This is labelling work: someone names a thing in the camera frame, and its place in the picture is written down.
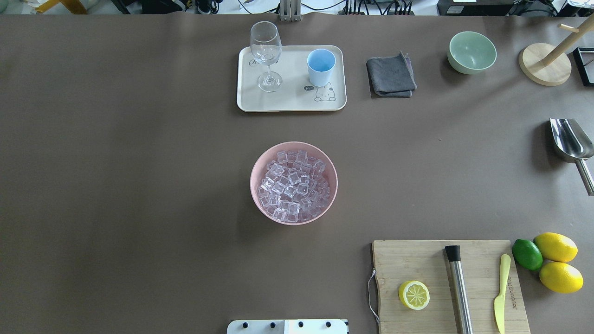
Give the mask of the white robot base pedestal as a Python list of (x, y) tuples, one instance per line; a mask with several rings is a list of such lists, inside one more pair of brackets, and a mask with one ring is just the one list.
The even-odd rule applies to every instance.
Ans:
[(268, 319), (235, 320), (227, 326), (227, 334), (348, 334), (348, 321), (343, 319)]

